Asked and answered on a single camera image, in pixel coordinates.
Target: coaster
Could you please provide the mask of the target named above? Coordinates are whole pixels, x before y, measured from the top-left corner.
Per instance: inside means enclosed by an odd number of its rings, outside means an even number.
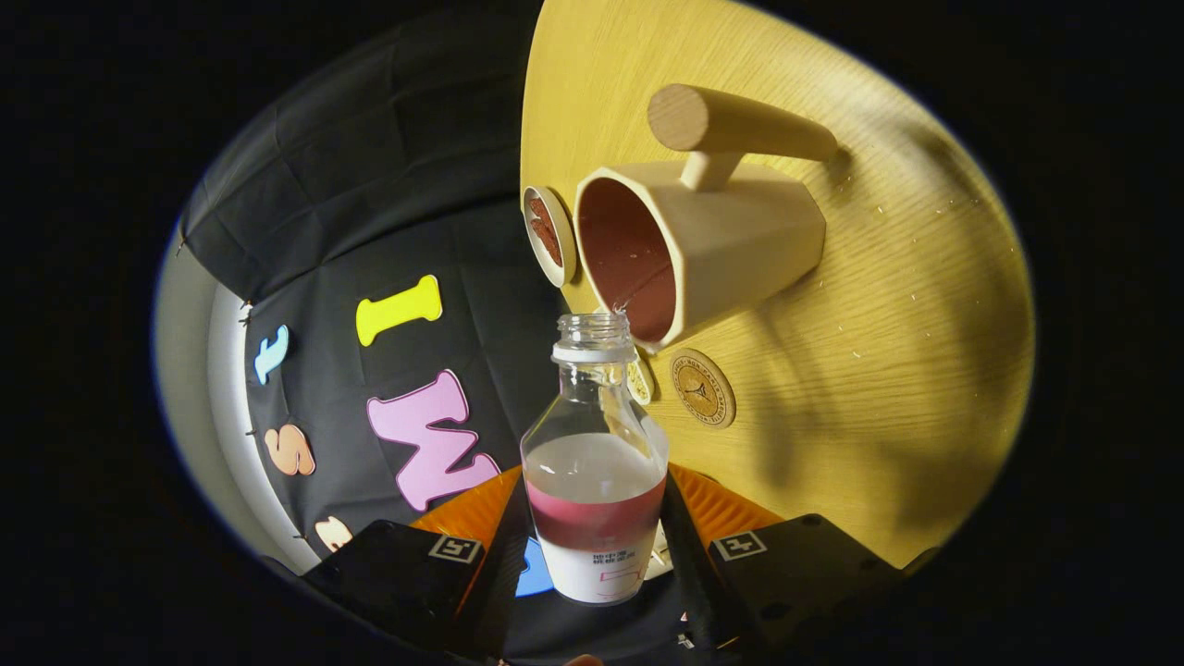
[[[650,372],[650,364],[641,352],[625,366],[625,374],[629,382],[629,393],[633,402],[645,406],[654,399],[654,373]]]
[[[694,350],[678,350],[670,360],[670,378],[682,406],[704,425],[727,428],[735,420],[735,395],[712,359]]]
[[[579,258],[575,236],[567,211],[551,187],[527,187],[522,191],[522,219],[527,238],[539,267],[555,287],[562,287],[575,276]]]

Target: orange panel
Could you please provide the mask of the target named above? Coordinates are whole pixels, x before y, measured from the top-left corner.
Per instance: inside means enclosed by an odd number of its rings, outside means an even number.
[[[485,550],[494,542],[506,502],[522,475],[522,466],[502,472],[484,484],[469,488],[444,506],[433,508],[411,524],[427,532],[477,539]]]
[[[670,463],[670,475],[682,493],[690,520],[704,549],[714,539],[747,530],[759,530],[785,520],[699,472]]]

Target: table surface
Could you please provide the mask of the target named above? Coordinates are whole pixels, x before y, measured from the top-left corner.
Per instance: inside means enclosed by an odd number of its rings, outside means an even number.
[[[548,0],[527,70],[521,180],[568,213],[599,166],[681,160],[650,134],[669,83],[804,115],[826,162],[747,155],[802,180],[826,217],[819,267],[650,358],[646,410],[671,460],[783,517],[818,512],[896,566],[940,545],[985,495],[1023,417],[1034,310],[1023,248],[983,171],[907,92],[841,49],[725,0]],[[583,271],[573,312],[597,307]],[[736,417],[713,430],[670,390],[699,350]]]

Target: blue object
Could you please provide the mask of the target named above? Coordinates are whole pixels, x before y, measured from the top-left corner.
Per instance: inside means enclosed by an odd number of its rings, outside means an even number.
[[[542,559],[542,546],[533,537],[526,540],[526,569],[519,576],[519,588],[514,596],[530,596],[555,589],[547,572],[547,563]]]
[[[281,325],[276,329],[274,345],[268,345],[266,338],[259,342],[259,354],[255,357],[255,376],[259,378],[259,384],[268,383],[268,373],[279,367],[285,356],[288,356],[288,327]]]

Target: pink letter w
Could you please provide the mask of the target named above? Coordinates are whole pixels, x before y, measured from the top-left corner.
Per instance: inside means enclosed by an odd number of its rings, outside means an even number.
[[[379,437],[419,448],[394,479],[416,511],[427,511],[431,500],[468,491],[501,473],[485,454],[475,455],[468,467],[449,472],[477,443],[477,434],[471,430],[431,427],[444,420],[457,423],[469,420],[469,403],[451,370],[442,371],[436,382],[405,396],[390,401],[371,398],[366,414]]]

